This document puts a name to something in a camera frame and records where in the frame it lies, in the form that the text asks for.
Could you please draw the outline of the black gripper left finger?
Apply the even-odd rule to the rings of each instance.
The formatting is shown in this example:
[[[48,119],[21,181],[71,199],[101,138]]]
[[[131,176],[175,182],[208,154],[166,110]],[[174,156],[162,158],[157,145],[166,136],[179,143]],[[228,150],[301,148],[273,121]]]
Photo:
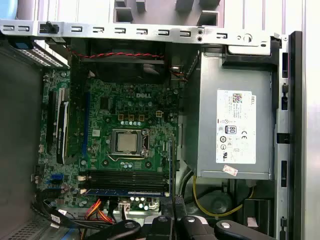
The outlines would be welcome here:
[[[150,215],[141,225],[126,219],[87,237],[88,240],[173,240],[175,213],[171,198],[160,199],[161,215]]]

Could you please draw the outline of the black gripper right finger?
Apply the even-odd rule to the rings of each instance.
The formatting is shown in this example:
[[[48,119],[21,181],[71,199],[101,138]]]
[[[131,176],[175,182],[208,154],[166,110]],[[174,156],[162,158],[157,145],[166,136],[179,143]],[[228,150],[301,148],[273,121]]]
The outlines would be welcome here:
[[[272,237],[231,220],[211,227],[202,216],[188,215],[184,198],[174,197],[175,217],[181,240],[271,240]]]

